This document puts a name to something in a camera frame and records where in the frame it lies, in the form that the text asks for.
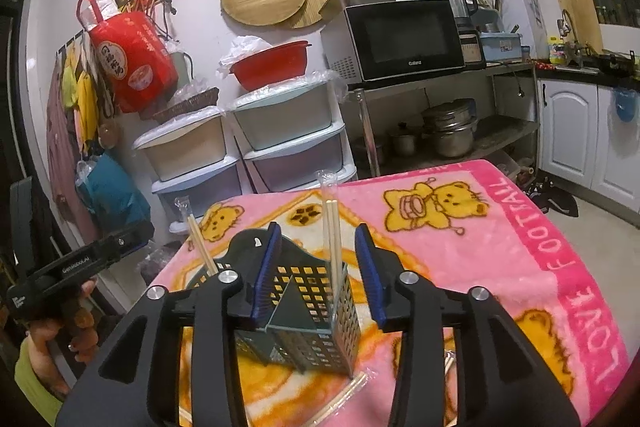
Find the pink blanket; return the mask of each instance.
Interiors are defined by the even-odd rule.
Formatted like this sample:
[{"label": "pink blanket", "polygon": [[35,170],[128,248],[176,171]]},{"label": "pink blanket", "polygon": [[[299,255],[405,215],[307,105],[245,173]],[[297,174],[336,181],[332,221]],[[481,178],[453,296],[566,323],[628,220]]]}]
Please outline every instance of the pink blanket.
[{"label": "pink blanket", "polygon": [[[386,426],[395,385],[399,340],[381,333],[369,315],[353,253],[353,230],[360,222],[405,268],[437,286],[461,292],[474,285],[489,288],[542,354],[583,424],[604,406],[628,367],[609,307],[567,240],[494,166],[476,160],[363,180],[341,185],[339,198],[343,260],[362,330],[356,371],[367,371],[369,380],[327,426]],[[224,255],[234,232],[270,221],[318,253],[320,203],[316,190],[240,196],[212,206],[201,229],[214,257]],[[154,283],[172,291],[193,285],[201,264],[185,244]],[[452,347],[452,340],[446,344]],[[185,346],[180,421],[190,425],[189,334]],[[346,383],[344,377],[300,375],[244,357],[239,367],[248,416],[260,427],[302,425]],[[456,415],[454,380],[451,375],[448,421]]]}]

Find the silver screw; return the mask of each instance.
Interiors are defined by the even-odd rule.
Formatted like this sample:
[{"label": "silver screw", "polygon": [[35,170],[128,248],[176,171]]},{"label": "silver screw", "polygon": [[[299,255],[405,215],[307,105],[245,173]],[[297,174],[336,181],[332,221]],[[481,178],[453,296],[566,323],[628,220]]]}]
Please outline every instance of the silver screw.
[{"label": "silver screw", "polygon": [[149,297],[152,301],[157,301],[158,299],[162,298],[165,293],[166,290],[162,286],[151,286],[151,288],[146,291],[146,296]]},{"label": "silver screw", "polygon": [[489,290],[482,286],[476,286],[471,290],[471,296],[476,301],[486,301],[489,298]]},{"label": "silver screw", "polygon": [[402,272],[400,274],[400,280],[404,283],[404,284],[415,284],[418,282],[418,279],[420,279],[418,277],[418,274],[416,272]]},{"label": "silver screw", "polygon": [[229,284],[230,282],[235,281],[238,278],[238,272],[234,272],[233,270],[224,270],[218,274],[218,279],[220,282],[225,284]]}]

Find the tile floor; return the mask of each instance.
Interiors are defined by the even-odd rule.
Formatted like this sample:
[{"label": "tile floor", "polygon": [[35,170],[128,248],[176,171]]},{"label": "tile floor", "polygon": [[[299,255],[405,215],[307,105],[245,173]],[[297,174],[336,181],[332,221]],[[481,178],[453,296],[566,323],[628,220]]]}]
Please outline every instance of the tile floor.
[{"label": "tile floor", "polygon": [[640,230],[591,203],[577,202],[579,217],[554,210],[546,215],[598,283],[632,358],[640,347]]}]

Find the metal shelf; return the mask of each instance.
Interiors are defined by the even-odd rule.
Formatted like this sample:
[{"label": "metal shelf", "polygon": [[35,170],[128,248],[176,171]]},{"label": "metal shelf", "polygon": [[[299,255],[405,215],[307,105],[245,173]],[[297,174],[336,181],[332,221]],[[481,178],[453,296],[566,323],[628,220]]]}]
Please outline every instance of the metal shelf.
[{"label": "metal shelf", "polygon": [[[496,74],[515,73],[517,71],[531,70],[534,65],[530,62],[517,62],[514,64],[496,64],[487,66],[484,70],[472,70],[462,71],[462,73],[448,74],[446,76],[435,76],[433,78],[427,78],[425,80],[416,80],[415,82],[407,82],[405,84],[396,84],[394,86],[379,87],[377,89],[365,89],[365,96],[367,102],[370,100],[377,100],[379,98],[385,98],[387,96],[393,96],[403,92],[411,92],[417,89],[424,89],[427,85],[434,80],[441,80],[443,78],[464,78],[465,76],[473,76],[484,74],[484,76],[494,76]],[[356,101],[354,92],[349,93],[349,100]]]},{"label": "metal shelf", "polygon": [[[520,138],[534,133],[540,124],[527,120],[519,120],[510,116],[499,114],[483,118],[478,122],[478,131],[473,150],[460,158],[442,158],[437,156],[435,151],[428,145],[423,150],[411,158],[391,158],[388,163],[380,167],[383,176],[397,174],[398,172],[409,172],[419,169],[427,169],[439,165],[448,165],[467,160],[478,160],[485,158],[492,152],[500,150]],[[367,169],[359,169],[358,177],[369,177]]]}]

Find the black microwave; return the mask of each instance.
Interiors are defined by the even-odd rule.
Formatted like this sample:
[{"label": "black microwave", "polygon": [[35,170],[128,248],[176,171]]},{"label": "black microwave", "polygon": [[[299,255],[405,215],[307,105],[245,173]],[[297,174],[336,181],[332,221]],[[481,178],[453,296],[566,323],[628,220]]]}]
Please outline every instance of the black microwave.
[{"label": "black microwave", "polygon": [[350,86],[401,84],[465,68],[448,0],[350,6],[320,36],[329,67]]}]

